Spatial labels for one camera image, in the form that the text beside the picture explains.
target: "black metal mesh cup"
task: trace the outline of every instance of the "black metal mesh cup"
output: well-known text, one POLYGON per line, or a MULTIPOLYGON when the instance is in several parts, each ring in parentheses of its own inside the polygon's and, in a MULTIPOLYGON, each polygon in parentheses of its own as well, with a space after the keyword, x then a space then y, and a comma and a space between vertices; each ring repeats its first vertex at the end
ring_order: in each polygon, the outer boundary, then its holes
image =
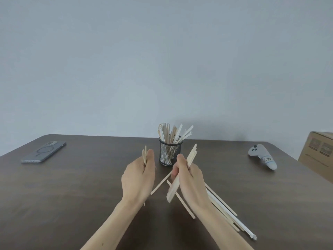
POLYGON ((172 167, 177 161, 177 155, 181 153, 181 144, 168 144, 160 139, 160 164, 172 167))

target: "game controller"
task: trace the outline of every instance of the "game controller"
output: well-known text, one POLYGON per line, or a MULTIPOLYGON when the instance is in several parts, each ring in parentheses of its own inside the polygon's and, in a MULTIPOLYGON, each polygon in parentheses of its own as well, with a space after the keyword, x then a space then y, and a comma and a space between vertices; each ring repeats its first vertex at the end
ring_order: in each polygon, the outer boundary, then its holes
POLYGON ((258 156, 271 170, 277 169, 275 161, 262 144, 254 145, 251 147, 248 155, 258 156))

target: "dark wooden table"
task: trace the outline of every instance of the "dark wooden table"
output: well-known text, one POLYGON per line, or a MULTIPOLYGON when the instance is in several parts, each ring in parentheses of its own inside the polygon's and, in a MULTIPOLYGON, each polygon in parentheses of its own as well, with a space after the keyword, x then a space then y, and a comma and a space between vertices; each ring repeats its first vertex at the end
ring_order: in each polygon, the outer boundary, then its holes
MULTIPOLYGON (((255 250, 333 249, 333 185, 272 144, 275 172, 249 157, 257 142, 185 140, 206 183, 258 237, 255 250)), ((156 156, 155 186, 170 168, 159 164, 154 138, 46 135, 0 157, 0 249, 80 249, 122 197, 121 175, 147 145, 156 156), (67 146, 40 164, 20 159, 48 141, 67 146)), ((118 249, 218 249, 165 182, 146 201, 118 249)))

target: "forearm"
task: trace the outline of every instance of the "forearm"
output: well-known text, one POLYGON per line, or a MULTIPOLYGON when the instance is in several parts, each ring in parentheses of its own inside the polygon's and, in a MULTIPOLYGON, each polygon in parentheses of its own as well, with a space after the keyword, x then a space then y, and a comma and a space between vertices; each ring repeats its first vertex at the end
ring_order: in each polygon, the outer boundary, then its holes
POLYGON ((116 249, 119 241, 140 209, 140 205, 119 202, 114 211, 81 250, 116 249))
POLYGON ((225 250, 253 250, 218 212, 212 207, 196 213, 218 247, 225 250))

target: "gray phone case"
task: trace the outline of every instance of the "gray phone case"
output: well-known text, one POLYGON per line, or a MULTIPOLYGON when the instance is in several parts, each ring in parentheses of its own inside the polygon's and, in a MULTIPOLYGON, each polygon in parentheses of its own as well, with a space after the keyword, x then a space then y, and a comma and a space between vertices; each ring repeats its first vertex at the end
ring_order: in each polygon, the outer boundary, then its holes
POLYGON ((23 159, 21 159, 21 162, 22 163, 42 162, 65 145, 66 145, 65 141, 50 141, 41 148, 39 148, 38 150, 25 156, 23 159))

